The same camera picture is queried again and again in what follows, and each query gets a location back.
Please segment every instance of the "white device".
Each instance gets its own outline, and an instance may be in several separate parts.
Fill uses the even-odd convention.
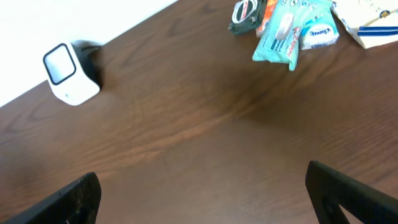
[[[46,53],[43,63],[54,95],[69,105],[80,105],[100,91],[91,60],[71,43]]]

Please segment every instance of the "blue package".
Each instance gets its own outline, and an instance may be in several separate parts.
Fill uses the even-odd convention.
[[[329,0],[279,0],[253,60],[288,63],[289,70],[293,71],[304,24],[330,6]]]
[[[305,23],[300,36],[302,50],[324,47],[336,43],[339,33],[329,9]]]

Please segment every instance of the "wooden table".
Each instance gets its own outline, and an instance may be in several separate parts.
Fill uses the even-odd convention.
[[[44,82],[1,108],[0,220],[89,171],[97,223],[316,223],[313,159],[398,197],[398,45],[339,26],[289,72],[251,60],[233,6],[181,0],[106,44],[81,106]]]

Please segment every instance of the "white background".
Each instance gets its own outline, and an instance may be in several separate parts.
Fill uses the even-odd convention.
[[[47,78],[43,55],[60,42],[103,45],[175,1],[0,1],[0,107]]]

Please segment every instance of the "black package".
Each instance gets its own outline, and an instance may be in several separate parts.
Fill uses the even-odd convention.
[[[236,3],[228,29],[238,35],[258,28],[266,7],[267,0],[242,0]]]

